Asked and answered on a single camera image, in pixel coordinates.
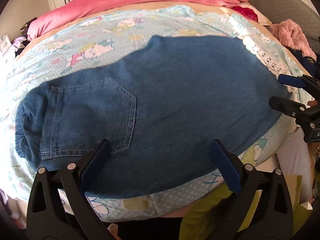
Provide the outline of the blue denim pants lace hem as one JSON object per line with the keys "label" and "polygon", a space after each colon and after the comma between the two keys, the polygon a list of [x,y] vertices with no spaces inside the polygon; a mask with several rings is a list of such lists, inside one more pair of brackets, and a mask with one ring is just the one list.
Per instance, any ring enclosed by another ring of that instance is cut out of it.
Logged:
{"label": "blue denim pants lace hem", "polygon": [[31,90],[16,114],[16,152],[59,170],[107,139],[89,195],[132,198],[177,187],[216,165],[219,139],[242,154],[279,119],[270,97],[291,93],[238,38],[153,36],[115,63]]}

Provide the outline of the pink fluffy garment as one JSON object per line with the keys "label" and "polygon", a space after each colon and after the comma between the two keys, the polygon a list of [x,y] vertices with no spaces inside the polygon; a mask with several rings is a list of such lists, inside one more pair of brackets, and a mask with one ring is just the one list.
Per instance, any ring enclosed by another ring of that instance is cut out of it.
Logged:
{"label": "pink fluffy garment", "polygon": [[317,59],[301,27],[293,20],[287,19],[280,23],[272,24],[269,27],[269,31],[283,46],[293,50],[300,50],[303,56],[311,57],[314,60]]}

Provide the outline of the grey upholstered headboard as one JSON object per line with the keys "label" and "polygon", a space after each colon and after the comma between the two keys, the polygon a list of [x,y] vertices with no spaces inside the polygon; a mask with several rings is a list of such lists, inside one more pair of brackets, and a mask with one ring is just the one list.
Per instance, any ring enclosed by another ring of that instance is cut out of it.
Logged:
{"label": "grey upholstered headboard", "polygon": [[302,0],[249,0],[272,23],[291,19],[302,28],[311,49],[319,53],[319,15]]}

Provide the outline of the red patterned pillow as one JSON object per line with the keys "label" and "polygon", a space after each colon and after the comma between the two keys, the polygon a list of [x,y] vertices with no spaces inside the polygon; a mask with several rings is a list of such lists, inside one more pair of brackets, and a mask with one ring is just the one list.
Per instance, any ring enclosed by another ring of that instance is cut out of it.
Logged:
{"label": "red patterned pillow", "polygon": [[241,7],[241,6],[235,6],[232,7],[232,9],[240,14],[242,14],[242,16],[244,16],[245,18],[252,20],[254,22],[258,22],[258,16],[257,14],[254,12],[253,9],[250,8],[245,8],[245,7]]}

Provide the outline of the clothes pile beside bed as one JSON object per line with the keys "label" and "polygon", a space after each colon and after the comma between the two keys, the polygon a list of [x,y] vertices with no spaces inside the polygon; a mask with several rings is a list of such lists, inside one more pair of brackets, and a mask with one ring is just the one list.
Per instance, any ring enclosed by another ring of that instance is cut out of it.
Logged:
{"label": "clothes pile beside bed", "polygon": [[11,43],[11,48],[13,49],[15,56],[17,57],[22,53],[22,51],[26,48],[26,46],[30,43],[28,40],[28,29],[30,27],[30,24],[35,21],[37,18],[32,18],[28,22],[26,22],[21,28],[21,35],[17,38],[15,38]]}

